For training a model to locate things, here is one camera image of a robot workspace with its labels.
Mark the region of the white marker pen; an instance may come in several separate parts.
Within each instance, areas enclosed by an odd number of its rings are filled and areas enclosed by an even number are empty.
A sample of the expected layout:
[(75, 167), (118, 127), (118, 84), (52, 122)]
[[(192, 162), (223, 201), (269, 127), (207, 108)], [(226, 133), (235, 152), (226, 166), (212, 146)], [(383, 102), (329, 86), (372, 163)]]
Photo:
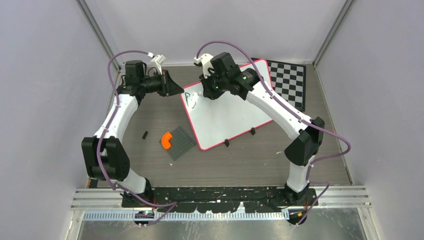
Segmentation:
[(187, 100), (188, 101), (187, 105), (193, 109), (196, 106), (198, 99), (199, 99), (198, 93), (193, 92)]

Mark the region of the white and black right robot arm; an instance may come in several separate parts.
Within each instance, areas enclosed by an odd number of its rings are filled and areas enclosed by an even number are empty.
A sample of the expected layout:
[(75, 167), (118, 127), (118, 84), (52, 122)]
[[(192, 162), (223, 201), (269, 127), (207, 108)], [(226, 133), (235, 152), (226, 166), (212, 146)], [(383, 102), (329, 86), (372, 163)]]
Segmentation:
[(284, 150), (290, 164), (283, 195), (291, 205), (299, 205), (310, 186), (309, 165), (322, 144), (320, 129), (325, 127), (325, 122), (320, 117), (312, 119), (297, 112), (265, 82), (254, 61), (250, 62), (250, 68), (241, 70), (230, 53), (222, 52), (216, 56), (198, 55), (194, 64), (202, 68), (200, 82), (206, 98), (216, 100), (229, 92), (263, 111), (292, 140)]

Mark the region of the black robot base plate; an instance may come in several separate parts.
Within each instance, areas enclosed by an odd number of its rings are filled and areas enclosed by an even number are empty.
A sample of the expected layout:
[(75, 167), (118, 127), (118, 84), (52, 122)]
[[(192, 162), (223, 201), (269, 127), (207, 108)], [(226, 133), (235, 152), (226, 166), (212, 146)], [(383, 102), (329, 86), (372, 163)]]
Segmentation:
[(315, 189), (290, 193), (275, 186), (156, 187), (141, 197), (153, 203), (159, 213), (234, 213), (243, 207), (247, 213), (276, 213), (299, 207), (305, 211), (318, 201)]

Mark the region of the white board with pink frame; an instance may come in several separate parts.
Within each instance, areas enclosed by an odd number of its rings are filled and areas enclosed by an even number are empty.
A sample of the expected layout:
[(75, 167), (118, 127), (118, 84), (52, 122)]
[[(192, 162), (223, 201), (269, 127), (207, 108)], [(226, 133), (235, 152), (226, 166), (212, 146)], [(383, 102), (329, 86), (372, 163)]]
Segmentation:
[[(197, 93), (194, 108), (188, 106), (188, 98)], [(268, 124), (272, 119), (255, 105), (239, 96), (225, 92), (216, 100), (203, 96), (200, 82), (184, 87), (180, 94), (182, 105), (193, 130), (198, 147), (207, 151), (226, 140), (248, 133), (252, 128)]]

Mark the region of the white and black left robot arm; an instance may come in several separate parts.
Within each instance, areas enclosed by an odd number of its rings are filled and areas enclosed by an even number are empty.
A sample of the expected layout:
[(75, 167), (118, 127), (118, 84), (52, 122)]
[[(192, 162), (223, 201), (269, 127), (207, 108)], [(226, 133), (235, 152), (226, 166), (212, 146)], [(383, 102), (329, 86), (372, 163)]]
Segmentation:
[(110, 181), (115, 187), (124, 187), (134, 193), (136, 203), (148, 207), (154, 199), (150, 181), (131, 169), (121, 139), (146, 94), (170, 97), (182, 94), (184, 89), (172, 80), (168, 70), (158, 67), (153, 75), (148, 75), (147, 64), (141, 60), (130, 60), (124, 64), (122, 80), (101, 127), (93, 136), (83, 138), (82, 153), (91, 179)]

